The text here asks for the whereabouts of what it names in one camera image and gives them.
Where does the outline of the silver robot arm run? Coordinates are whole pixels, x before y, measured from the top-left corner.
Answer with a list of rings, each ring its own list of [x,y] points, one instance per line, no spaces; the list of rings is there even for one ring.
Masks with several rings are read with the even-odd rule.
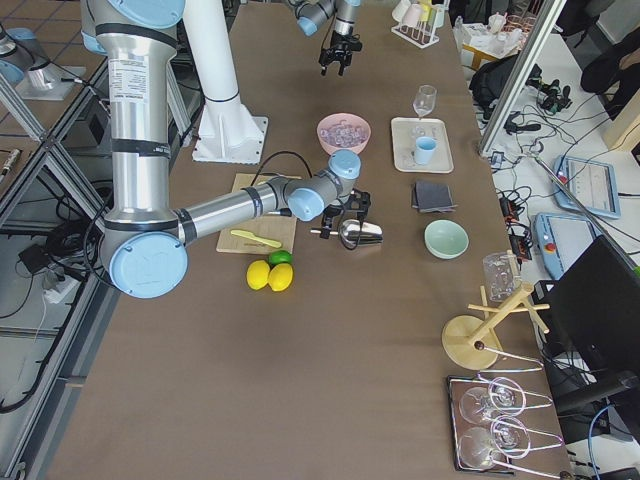
[[[321,74],[337,62],[338,75],[343,76],[351,65],[354,52],[362,50],[362,43],[354,33],[354,26],[361,2],[359,0],[286,1],[294,13],[297,25],[306,36],[314,35],[329,20],[333,21],[330,45],[321,48],[319,64]]]
[[[228,27],[218,1],[85,1],[88,49],[107,58],[113,208],[104,219],[101,257],[113,286],[149,299],[174,289],[195,240],[287,208],[300,220],[347,200],[361,161],[349,150],[329,156],[306,179],[277,176],[222,191],[209,162],[255,165],[268,121],[243,104]],[[204,96],[194,163],[179,166],[168,139],[170,62],[186,31]]]

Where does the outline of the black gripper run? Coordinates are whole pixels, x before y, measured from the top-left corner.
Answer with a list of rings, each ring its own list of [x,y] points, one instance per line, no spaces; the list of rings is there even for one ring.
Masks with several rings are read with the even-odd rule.
[[[319,237],[329,239],[333,234],[333,221],[335,217],[344,218],[347,213],[355,214],[354,238],[360,239],[366,234],[364,221],[366,220],[371,196],[369,192],[353,189],[346,200],[337,199],[338,204],[330,204],[322,212]]]
[[[358,35],[343,35],[333,31],[330,46],[321,49],[319,57],[321,75],[326,76],[331,63],[339,62],[338,75],[343,76],[347,68],[351,65],[353,53],[361,50],[362,42]]]

